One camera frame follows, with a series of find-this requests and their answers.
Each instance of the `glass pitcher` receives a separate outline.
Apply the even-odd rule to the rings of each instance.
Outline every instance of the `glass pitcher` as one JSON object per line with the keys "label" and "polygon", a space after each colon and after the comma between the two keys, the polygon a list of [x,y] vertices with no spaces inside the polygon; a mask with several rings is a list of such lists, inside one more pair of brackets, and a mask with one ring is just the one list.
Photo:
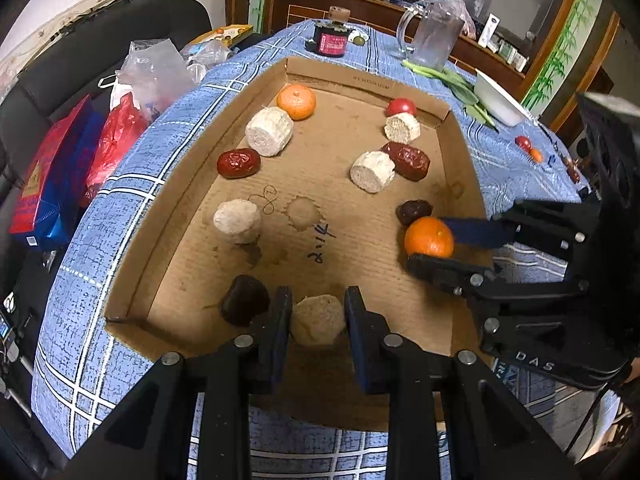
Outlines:
{"label": "glass pitcher", "polygon": [[[400,53],[412,63],[442,72],[465,25],[459,13],[459,5],[455,0],[416,2],[407,9],[398,23],[396,38]],[[420,16],[420,23],[414,40],[408,46],[404,42],[404,34],[414,16]]]}

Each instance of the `wooden cabinet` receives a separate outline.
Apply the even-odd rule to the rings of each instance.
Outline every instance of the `wooden cabinet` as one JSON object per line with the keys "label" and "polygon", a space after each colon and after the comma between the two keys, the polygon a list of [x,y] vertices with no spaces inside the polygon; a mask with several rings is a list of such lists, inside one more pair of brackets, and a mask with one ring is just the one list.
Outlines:
{"label": "wooden cabinet", "polygon": [[[276,32],[303,20],[326,18],[330,6],[349,9],[350,22],[369,25],[392,36],[396,35],[398,22],[404,13],[404,8],[379,0],[267,0],[266,30]],[[413,39],[418,23],[418,18],[411,20],[405,41]],[[524,79],[523,74],[507,65],[501,57],[465,36],[460,36],[456,41],[449,59],[468,72],[476,69],[484,72],[511,94]]]}

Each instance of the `small orange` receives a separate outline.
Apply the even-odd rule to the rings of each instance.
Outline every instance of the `small orange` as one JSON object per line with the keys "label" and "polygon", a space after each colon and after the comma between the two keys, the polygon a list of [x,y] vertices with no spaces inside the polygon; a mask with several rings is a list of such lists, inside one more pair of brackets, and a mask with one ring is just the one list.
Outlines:
{"label": "small orange", "polygon": [[529,150],[529,156],[533,160],[535,160],[538,164],[540,164],[540,162],[545,160],[545,158],[542,156],[542,153],[540,153],[540,150],[537,150],[536,148],[531,148]]}
{"label": "small orange", "polygon": [[316,109],[316,95],[307,86],[289,85],[280,90],[276,105],[286,111],[294,121],[299,121],[309,117]]}
{"label": "small orange", "polygon": [[450,258],[453,254],[453,234],[447,225],[433,216],[418,218],[406,230],[404,249],[408,256],[414,253]]}

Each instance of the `blue plaid tablecloth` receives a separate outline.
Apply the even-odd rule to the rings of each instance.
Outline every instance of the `blue plaid tablecloth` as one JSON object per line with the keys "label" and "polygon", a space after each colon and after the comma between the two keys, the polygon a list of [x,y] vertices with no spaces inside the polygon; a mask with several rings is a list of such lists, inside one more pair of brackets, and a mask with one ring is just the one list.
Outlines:
{"label": "blue plaid tablecloth", "polygon": [[[488,216],[505,211],[516,198],[578,202],[562,162],[534,164],[513,139],[526,135],[545,155],[552,145],[533,124],[498,124],[495,132],[467,116],[441,82],[400,65],[395,38],[362,27],[366,46],[348,45],[341,59],[304,49],[312,23],[275,34],[207,73],[192,92],[160,116],[126,155],[98,193],[71,242],[56,277],[42,324],[31,396],[35,415],[69,456],[87,439],[151,362],[104,331],[102,308],[132,235],[172,169],[195,139],[236,94],[269,66],[287,56],[318,58],[388,77],[449,103],[472,157]],[[558,281],[566,264],[524,246],[495,254],[502,275],[513,281]],[[573,436],[593,394],[514,367],[499,366],[500,377],[561,446]],[[615,416],[617,399],[607,394],[574,447],[580,456]],[[268,413],[250,411],[254,476],[263,478],[383,478],[386,433],[321,428]],[[449,477],[446,434],[440,456]],[[194,424],[190,476],[196,467],[198,424]]]}

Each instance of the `round white chunk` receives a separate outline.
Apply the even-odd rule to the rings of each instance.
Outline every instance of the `round white chunk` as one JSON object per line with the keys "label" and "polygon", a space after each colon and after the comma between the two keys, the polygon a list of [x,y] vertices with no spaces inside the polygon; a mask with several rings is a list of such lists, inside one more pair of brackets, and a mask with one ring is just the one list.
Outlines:
{"label": "round white chunk", "polygon": [[353,183],[367,193],[377,193],[394,179],[396,165],[384,152],[365,152],[351,167]]}
{"label": "round white chunk", "polygon": [[262,156],[280,153],[293,135],[293,120],[276,106],[263,108],[249,121],[244,131],[246,141]]}
{"label": "round white chunk", "polygon": [[344,327],[342,303],[330,294],[305,298],[291,313],[291,334],[304,346],[331,346]]}
{"label": "round white chunk", "polygon": [[418,119],[406,112],[392,115],[386,118],[385,135],[392,142],[409,144],[420,137],[420,123]]}
{"label": "round white chunk", "polygon": [[213,225],[235,244],[251,244],[260,236],[260,211],[257,205],[237,198],[223,202],[213,215]]}

